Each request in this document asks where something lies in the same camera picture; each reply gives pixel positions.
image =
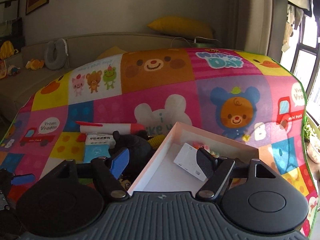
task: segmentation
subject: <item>cardboard box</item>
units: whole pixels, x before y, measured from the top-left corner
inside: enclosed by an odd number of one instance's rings
[[[220,156],[237,157],[245,163],[249,163],[252,158],[259,158],[257,148],[177,122],[128,193],[191,191],[195,195],[207,180],[202,182],[173,162],[183,144],[192,145],[192,142],[207,144],[210,149],[220,153]]]

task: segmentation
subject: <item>colorful blanket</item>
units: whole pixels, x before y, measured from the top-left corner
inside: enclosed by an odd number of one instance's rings
[[[161,49],[88,63],[39,90],[0,146],[0,168],[40,179],[64,159],[81,162],[75,121],[141,123],[149,135],[184,122],[260,149],[260,158],[308,200],[308,236],[318,193],[303,143],[306,96],[271,58],[226,49]],[[12,186],[17,200],[31,185]]]

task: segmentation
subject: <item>black stuffed toy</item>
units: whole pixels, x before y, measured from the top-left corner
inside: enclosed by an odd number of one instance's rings
[[[147,140],[137,135],[120,135],[118,131],[114,131],[112,135],[116,141],[116,145],[114,149],[109,150],[111,155],[122,147],[129,149],[129,163],[122,175],[130,178],[129,180],[133,182],[156,151],[151,147]]]

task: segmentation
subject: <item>red truck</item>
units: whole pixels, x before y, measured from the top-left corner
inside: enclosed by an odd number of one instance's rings
[[[28,142],[40,142],[40,146],[46,146],[49,142],[52,142],[54,135],[37,135],[34,136],[37,128],[30,128],[25,136],[20,140],[20,146],[24,146]]]
[[[280,98],[278,101],[278,115],[276,122],[280,124],[287,132],[290,131],[292,121],[302,119],[303,109],[291,112],[290,97]]]

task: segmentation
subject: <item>red marker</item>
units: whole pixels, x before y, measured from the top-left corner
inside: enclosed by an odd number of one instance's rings
[[[118,131],[120,134],[136,134],[138,131],[145,130],[144,125],[139,123],[93,123],[76,121],[80,125],[81,133],[101,133],[112,134]]]

